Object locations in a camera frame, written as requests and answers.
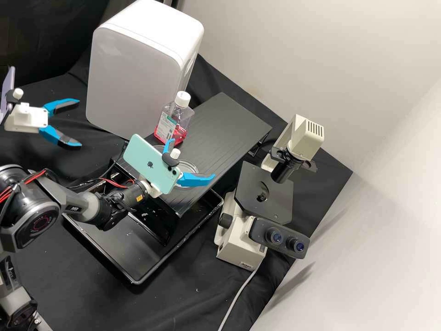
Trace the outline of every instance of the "purple device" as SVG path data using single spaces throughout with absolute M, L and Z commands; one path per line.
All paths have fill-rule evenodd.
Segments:
M 0 125 L 12 111 L 12 104 L 6 102 L 6 93 L 14 88 L 15 67 L 10 67 L 1 87 Z

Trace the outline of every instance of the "mint green iphone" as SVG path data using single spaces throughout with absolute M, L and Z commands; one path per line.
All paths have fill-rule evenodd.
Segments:
M 169 167 L 162 154 L 137 134 L 130 138 L 123 158 L 163 194 L 170 193 L 181 175 L 177 166 Z

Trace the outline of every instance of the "white wall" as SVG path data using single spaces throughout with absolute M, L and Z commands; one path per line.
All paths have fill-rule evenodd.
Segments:
M 180 0 L 204 58 L 353 170 L 441 76 L 437 0 Z
M 253 331 L 441 329 L 441 81 L 354 174 Z

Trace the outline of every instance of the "white cable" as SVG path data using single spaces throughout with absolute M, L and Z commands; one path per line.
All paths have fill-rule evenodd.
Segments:
M 239 298 L 240 294 L 242 293 L 245 286 L 249 283 L 249 281 L 254 277 L 254 275 L 257 272 L 257 269 L 259 269 L 260 265 L 262 264 L 262 261 L 259 263 L 259 265 L 254 269 L 254 271 L 251 273 L 251 275 L 247 278 L 247 280 L 244 282 L 244 284 L 241 286 L 241 288 L 237 291 L 236 296 L 234 297 L 233 301 L 231 302 L 230 307 L 228 308 L 228 311 L 225 314 L 224 319 L 222 320 L 222 323 L 219 326 L 219 329 L 217 331 L 222 331 L 222 328 L 224 327 L 224 324 L 226 320 L 228 319 L 228 316 L 230 316 L 230 313 L 234 307 L 234 304 L 236 303 L 237 299 Z

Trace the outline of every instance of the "flask label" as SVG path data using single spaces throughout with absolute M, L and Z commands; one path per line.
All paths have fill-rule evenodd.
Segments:
M 173 132 L 176 128 L 176 121 L 168 116 L 165 112 L 162 112 L 159 118 L 158 127 L 156 129 L 156 135 L 163 141 L 167 141 L 173 137 Z

